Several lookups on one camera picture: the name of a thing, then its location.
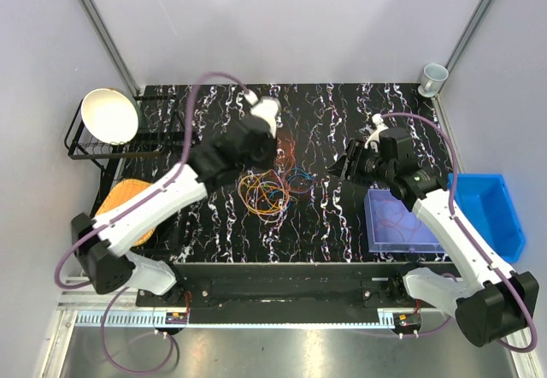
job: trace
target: white mug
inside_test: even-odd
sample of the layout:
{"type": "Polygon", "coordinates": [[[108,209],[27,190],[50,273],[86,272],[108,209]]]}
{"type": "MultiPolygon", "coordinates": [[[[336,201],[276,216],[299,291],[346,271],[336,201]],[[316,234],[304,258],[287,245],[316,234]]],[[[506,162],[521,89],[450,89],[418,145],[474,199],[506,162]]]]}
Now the white mug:
{"type": "Polygon", "coordinates": [[[429,63],[424,67],[418,92],[423,97],[433,97],[438,93],[446,79],[448,79],[448,70],[444,66],[429,63]]]}

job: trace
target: cup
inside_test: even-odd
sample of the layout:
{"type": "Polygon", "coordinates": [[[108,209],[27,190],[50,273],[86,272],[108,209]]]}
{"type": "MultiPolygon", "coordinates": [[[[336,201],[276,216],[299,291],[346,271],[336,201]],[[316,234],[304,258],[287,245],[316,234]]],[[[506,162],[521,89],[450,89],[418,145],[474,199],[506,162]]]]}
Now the cup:
{"type": "Polygon", "coordinates": [[[433,97],[448,79],[448,70],[437,63],[429,63],[424,67],[418,92],[423,97],[433,97]]]}
{"type": "Polygon", "coordinates": [[[96,89],[87,93],[80,113],[89,132],[111,145],[131,141],[143,119],[137,102],[116,89],[96,89]]]}

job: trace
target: cable connector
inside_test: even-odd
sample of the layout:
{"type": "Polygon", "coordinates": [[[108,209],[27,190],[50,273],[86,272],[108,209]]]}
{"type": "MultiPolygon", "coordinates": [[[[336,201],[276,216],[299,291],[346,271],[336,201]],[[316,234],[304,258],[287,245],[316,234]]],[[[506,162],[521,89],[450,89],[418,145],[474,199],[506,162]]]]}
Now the cable connector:
{"type": "Polygon", "coordinates": [[[248,92],[244,93],[243,96],[245,97],[245,100],[249,102],[251,106],[254,106],[255,104],[258,103],[258,96],[251,89],[249,89],[248,92]]]}

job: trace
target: reflective floor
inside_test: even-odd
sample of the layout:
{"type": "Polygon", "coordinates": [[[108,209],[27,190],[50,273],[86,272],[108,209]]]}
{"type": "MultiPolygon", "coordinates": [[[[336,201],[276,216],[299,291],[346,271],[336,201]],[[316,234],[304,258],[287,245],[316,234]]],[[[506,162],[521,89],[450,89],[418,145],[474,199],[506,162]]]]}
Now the reflective floor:
{"type": "MultiPolygon", "coordinates": [[[[442,319],[424,314],[424,330],[442,319]]],[[[161,362],[168,343],[150,336],[126,347],[142,328],[109,328],[107,345],[120,348],[115,360],[130,369],[161,362]]],[[[418,340],[367,337],[358,331],[186,329],[177,334],[179,359],[169,361],[161,377],[516,377],[510,355],[498,344],[470,345],[455,323],[439,334],[418,340]]],[[[76,328],[64,378],[114,378],[129,375],[104,361],[98,328],[76,328]]]]}

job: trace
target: wire rack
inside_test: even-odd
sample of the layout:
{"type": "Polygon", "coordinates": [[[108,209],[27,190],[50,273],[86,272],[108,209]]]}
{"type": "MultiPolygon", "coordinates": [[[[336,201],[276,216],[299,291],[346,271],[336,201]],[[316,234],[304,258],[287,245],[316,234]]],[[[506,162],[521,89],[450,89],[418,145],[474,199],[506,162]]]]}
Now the wire rack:
{"type": "Polygon", "coordinates": [[[131,141],[119,144],[104,143],[91,135],[81,120],[80,102],[65,136],[68,156],[74,160],[158,157],[173,148],[181,149],[183,122],[177,92],[158,93],[134,97],[143,114],[142,126],[131,141]]]}

